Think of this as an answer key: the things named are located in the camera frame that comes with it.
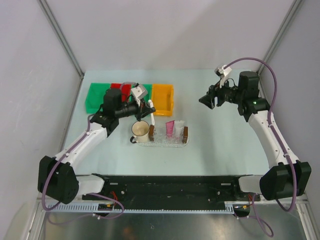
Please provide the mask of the cream enamel mug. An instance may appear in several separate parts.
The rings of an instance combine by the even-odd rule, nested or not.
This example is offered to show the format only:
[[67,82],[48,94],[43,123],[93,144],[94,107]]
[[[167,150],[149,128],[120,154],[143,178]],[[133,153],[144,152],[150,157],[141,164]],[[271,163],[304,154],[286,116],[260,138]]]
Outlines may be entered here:
[[150,125],[146,121],[136,121],[131,127],[132,136],[130,142],[146,143],[149,141]]

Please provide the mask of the white toothpaste tube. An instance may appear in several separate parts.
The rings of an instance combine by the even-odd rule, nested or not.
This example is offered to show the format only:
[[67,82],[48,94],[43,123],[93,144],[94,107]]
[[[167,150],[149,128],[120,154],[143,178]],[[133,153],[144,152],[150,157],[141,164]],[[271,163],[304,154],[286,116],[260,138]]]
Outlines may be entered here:
[[182,135],[184,127],[185,127],[184,120],[175,120],[174,121],[174,136],[176,138],[179,138]]

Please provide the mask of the clear holder with brown ends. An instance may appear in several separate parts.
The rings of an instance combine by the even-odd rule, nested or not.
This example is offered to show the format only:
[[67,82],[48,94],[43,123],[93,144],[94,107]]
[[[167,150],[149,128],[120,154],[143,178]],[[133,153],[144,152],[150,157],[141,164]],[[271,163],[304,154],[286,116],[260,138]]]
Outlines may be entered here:
[[150,125],[149,141],[155,147],[168,147],[168,146],[185,146],[190,140],[189,128],[184,127],[183,132],[179,138],[175,137],[173,132],[172,137],[166,136],[166,125]]

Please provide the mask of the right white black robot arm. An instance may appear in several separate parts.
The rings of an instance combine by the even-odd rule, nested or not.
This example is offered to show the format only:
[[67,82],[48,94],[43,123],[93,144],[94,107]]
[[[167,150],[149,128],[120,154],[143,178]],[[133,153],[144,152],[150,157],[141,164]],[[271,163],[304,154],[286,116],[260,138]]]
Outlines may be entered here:
[[263,176],[241,176],[239,183],[230,188],[230,194],[237,201],[242,201],[249,193],[263,195],[268,201],[301,196],[310,178],[311,166],[301,162],[286,143],[268,101],[259,96],[259,80],[253,71],[242,71],[235,86],[221,77],[198,100],[210,109],[225,102],[237,105],[239,114],[254,130],[267,157],[269,171]]

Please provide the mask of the pink toothpaste tube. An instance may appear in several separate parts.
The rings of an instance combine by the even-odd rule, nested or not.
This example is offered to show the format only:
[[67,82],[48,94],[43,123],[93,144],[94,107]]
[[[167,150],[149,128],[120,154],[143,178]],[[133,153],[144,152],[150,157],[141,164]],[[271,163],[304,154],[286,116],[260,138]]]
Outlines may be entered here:
[[168,138],[172,137],[173,132],[174,132],[174,125],[175,125],[175,121],[171,120],[165,123],[165,127],[166,127],[166,136]]

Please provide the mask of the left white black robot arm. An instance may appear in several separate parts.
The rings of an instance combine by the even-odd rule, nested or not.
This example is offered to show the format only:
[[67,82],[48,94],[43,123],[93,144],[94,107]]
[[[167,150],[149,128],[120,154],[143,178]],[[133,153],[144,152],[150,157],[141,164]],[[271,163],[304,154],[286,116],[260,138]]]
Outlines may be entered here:
[[46,155],[40,160],[37,189],[42,194],[43,205],[46,203],[45,197],[69,204],[76,197],[87,194],[94,194],[100,200],[110,196],[111,188],[105,184],[102,176],[77,176],[76,167],[111,135],[120,119],[134,116],[137,121],[141,121],[156,111],[150,101],[145,101],[147,93],[146,88],[137,83],[130,90],[131,101],[123,101],[120,88],[107,89],[98,111],[88,116],[85,131],[54,157]]

